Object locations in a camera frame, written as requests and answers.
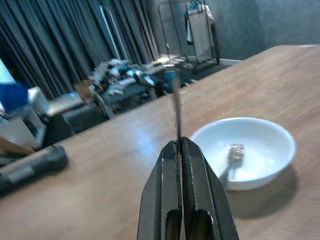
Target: dark curtain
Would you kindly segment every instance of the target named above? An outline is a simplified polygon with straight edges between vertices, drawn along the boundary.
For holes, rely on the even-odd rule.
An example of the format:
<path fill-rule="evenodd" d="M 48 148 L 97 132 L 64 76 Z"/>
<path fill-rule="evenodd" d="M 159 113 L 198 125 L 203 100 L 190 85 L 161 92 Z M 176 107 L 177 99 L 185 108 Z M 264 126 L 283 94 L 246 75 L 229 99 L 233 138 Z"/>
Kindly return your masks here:
<path fill-rule="evenodd" d="M 129 59 L 137 64 L 148 63 L 150 60 L 159 58 L 144 1 L 148 0 L 102 1 L 114 15 Z"/>
<path fill-rule="evenodd" d="M 10 52 L 27 83 L 39 86 L 49 99 L 72 92 L 74 83 L 86 79 L 94 66 L 116 56 L 99 4 L 98 0 L 0 0 L 1 47 Z M 104 5 L 114 9 L 121 31 L 130 30 L 121 33 L 130 60 L 145 63 L 158 57 L 140 1 Z"/>

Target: black handle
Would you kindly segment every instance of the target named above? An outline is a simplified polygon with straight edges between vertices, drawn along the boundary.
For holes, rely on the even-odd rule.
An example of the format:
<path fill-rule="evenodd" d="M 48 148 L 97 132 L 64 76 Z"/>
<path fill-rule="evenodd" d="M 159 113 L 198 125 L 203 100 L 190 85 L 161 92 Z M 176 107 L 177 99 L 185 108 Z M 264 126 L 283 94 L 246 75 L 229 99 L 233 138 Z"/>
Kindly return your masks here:
<path fill-rule="evenodd" d="M 0 175 L 0 194 L 3 194 L 18 184 L 39 176 L 41 174 L 61 170 L 68 164 L 68 156 L 62 146 L 54 148 L 49 153 L 42 155 L 26 164 Z"/>

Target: wooden table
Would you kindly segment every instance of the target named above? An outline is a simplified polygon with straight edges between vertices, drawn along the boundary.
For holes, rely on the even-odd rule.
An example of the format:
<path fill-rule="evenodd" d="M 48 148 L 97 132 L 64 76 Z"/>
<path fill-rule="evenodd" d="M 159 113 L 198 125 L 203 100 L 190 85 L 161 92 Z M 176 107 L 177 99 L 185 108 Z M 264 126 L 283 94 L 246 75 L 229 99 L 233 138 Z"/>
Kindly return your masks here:
<path fill-rule="evenodd" d="M 228 194 L 242 240 L 319 239 L 319 79 L 320 47 L 277 46 L 181 92 L 185 136 L 247 116 L 295 138 L 295 160 L 276 180 Z M 68 169 L 0 199 L 0 239 L 136 239 L 142 189 L 174 138 L 165 96 L 63 141 Z"/>

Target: blue cloth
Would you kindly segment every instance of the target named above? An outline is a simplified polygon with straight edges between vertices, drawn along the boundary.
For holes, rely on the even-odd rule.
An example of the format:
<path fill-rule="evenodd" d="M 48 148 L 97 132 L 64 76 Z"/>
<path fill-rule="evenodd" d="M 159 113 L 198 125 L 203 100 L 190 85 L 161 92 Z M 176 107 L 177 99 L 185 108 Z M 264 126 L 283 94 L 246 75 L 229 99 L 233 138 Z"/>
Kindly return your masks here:
<path fill-rule="evenodd" d="M 28 103 L 28 88 L 22 84 L 0 84 L 0 102 L 6 113 Z"/>

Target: white bowl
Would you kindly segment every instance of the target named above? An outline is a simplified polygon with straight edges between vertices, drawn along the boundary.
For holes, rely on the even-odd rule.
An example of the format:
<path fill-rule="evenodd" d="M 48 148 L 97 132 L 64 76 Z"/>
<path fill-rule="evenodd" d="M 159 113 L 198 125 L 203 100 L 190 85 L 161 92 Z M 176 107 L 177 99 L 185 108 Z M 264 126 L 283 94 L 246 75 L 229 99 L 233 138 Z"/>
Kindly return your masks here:
<path fill-rule="evenodd" d="M 227 167 L 230 145 L 244 144 L 242 166 L 229 177 L 230 190 L 268 184 L 293 160 L 296 151 L 293 137 L 282 126 L 252 117 L 214 121 L 197 130 L 191 140 L 201 148 L 217 177 Z"/>

